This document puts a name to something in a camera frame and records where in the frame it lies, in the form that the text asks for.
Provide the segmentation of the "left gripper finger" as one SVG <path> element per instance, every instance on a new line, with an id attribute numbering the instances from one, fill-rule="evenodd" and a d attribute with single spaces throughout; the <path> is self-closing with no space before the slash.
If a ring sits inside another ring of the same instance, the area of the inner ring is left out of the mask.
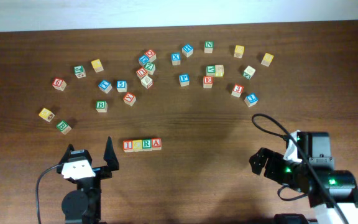
<path id="1" fill-rule="evenodd" d="M 106 142 L 106 148 L 104 151 L 103 159 L 107 163 L 107 166 L 110 169 L 110 171 L 119 170 L 119 161 L 116 157 L 116 153 L 114 152 L 112 139 L 110 136 L 108 136 L 108 139 Z"/>
<path id="2" fill-rule="evenodd" d="M 74 151 L 74 147 L 72 144 L 69 144 L 58 164 L 63 165 L 64 163 L 68 162 L 72 151 Z"/>

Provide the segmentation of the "red I block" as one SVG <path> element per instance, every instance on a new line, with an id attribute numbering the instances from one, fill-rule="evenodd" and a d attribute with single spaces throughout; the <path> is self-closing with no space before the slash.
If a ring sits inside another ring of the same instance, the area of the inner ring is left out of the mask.
<path id="1" fill-rule="evenodd" d="M 122 148 L 124 152 L 133 152 L 133 140 L 123 141 Z"/>

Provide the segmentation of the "yellow C block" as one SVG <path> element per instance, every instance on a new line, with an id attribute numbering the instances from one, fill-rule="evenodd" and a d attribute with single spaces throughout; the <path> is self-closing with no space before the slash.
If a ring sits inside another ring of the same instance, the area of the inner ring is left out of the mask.
<path id="1" fill-rule="evenodd" d="M 140 152 L 143 151 L 143 147 L 142 147 L 142 140 L 133 140 L 132 141 L 132 146 L 133 146 L 133 151 L 134 152 Z"/>

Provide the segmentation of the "green R block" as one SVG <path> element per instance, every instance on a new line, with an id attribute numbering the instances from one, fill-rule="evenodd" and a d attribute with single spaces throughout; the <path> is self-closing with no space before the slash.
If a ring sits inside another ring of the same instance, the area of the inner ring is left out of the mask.
<path id="1" fill-rule="evenodd" d="M 152 150 L 152 140 L 151 139 L 143 139 L 142 140 L 142 150 L 143 151 L 151 151 Z"/>

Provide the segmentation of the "red A block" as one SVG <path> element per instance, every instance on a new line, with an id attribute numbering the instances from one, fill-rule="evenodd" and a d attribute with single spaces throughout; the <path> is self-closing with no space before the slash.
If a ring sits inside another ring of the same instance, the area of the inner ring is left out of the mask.
<path id="1" fill-rule="evenodd" d="M 160 138 L 153 138 L 152 141 L 152 150 L 161 150 L 162 149 L 162 140 Z"/>

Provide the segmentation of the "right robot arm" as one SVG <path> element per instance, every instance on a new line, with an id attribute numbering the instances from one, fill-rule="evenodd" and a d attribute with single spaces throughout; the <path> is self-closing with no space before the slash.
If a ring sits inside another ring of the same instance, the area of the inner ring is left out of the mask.
<path id="1" fill-rule="evenodd" d="M 332 196 L 346 220 L 358 223 L 358 186 L 355 177 L 348 170 L 335 170 L 331 155 L 329 134 L 325 132 L 291 133 L 293 141 L 286 137 L 287 151 L 284 155 L 260 148 L 250 157 L 252 172 L 302 194 L 297 198 L 308 197 L 314 210 L 317 223 L 342 223 L 334 205 L 324 198 L 321 187 L 314 180 L 306 162 L 301 159 L 297 146 L 306 154 L 306 161 L 316 172 L 322 187 Z"/>

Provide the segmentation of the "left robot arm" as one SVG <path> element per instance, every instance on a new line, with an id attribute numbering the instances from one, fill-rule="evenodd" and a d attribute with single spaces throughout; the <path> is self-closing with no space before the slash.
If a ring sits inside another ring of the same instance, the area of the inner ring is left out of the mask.
<path id="1" fill-rule="evenodd" d="M 110 179 L 119 170 L 112 139 L 108 137 L 103 160 L 105 166 L 93 167 L 90 153 L 76 151 L 69 144 L 58 163 L 57 173 L 76 185 L 76 190 L 66 194 L 62 200 L 65 223 L 99 223 L 101 220 L 101 181 Z"/>

